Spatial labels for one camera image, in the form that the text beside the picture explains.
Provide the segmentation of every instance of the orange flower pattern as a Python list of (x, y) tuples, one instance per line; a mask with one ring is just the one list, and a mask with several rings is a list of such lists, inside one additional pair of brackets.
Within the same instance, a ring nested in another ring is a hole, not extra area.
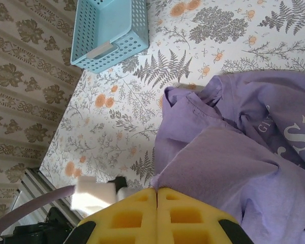
[[(83, 72), (43, 160), (43, 174), (61, 187), (80, 175), (106, 182), (119, 174), (131, 186), (147, 187), (163, 102), (168, 105), (166, 87), (197, 91), (214, 75), (250, 70), (305, 72), (305, 24), (294, 35), (298, 23), (287, 27), (283, 7), (305, 14), (293, 0), (150, 1), (149, 48), (99, 74)], [(134, 41), (124, 39), (120, 49), (134, 52)], [(0, 70), (0, 84), (26, 89), (21, 71)]]
[(114, 98), (108, 98), (108, 99), (106, 99), (105, 106), (106, 106), (107, 108), (111, 108), (111, 107), (113, 106), (113, 104), (114, 104)]
[(101, 108), (101, 107), (103, 107), (104, 104), (105, 104), (105, 95), (100, 94), (99, 96), (97, 96), (97, 98), (95, 100), (95, 106), (98, 108)]

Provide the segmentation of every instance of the purple cable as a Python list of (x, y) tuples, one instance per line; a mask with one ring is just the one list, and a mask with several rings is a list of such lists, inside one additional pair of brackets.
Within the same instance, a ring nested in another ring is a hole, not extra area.
[(48, 192), (42, 196), (39, 196), (20, 207), (14, 209), (13, 211), (7, 213), (2, 218), (0, 218), (0, 234), (6, 230), (9, 226), (26, 216), (27, 214), (33, 212), (34, 210), (42, 207), (48, 203), (51, 203), (60, 198), (68, 197), (74, 193), (74, 186), (67, 186), (56, 189), (54, 191)]

